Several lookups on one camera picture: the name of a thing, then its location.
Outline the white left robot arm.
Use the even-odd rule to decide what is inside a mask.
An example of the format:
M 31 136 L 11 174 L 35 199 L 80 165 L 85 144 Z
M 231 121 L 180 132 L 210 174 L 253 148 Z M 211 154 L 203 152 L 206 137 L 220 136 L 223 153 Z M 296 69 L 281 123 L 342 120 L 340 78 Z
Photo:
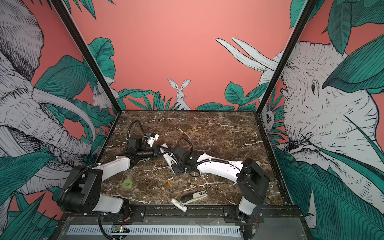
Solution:
M 62 212 L 118 214 L 127 218 L 130 215 L 129 202 L 102 194 L 102 183 L 120 172 L 132 169 L 140 161 L 158 157 L 160 150 L 155 145 L 158 138 L 159 135 L 154 133 L 144 137 L 129 137 L 124 152 L 113 161 L 74 167 L 57 199 Z

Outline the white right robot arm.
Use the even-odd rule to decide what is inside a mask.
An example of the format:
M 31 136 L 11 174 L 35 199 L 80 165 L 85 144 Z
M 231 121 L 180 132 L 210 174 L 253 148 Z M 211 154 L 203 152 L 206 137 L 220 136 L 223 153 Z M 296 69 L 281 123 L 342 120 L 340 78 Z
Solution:
M 270 177 L 252 159 L 229 161 L 197 150 L 187 152 L 179 145 L 164 152 L 163 157 L 177 176 L 193 172 L 212 174 L 237 184 L 243 195 L 237 215 L 243 222 L 248 221 L 254 211 L 265 203 Z

